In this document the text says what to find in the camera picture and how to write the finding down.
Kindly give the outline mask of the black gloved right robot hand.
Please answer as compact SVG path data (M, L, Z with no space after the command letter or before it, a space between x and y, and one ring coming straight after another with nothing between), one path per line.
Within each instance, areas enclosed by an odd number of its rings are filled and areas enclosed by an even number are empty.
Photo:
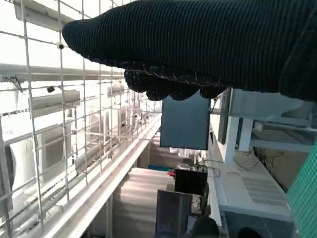
M137 0L64 25L70 49L151 101L228 88L317 100L314 0Z

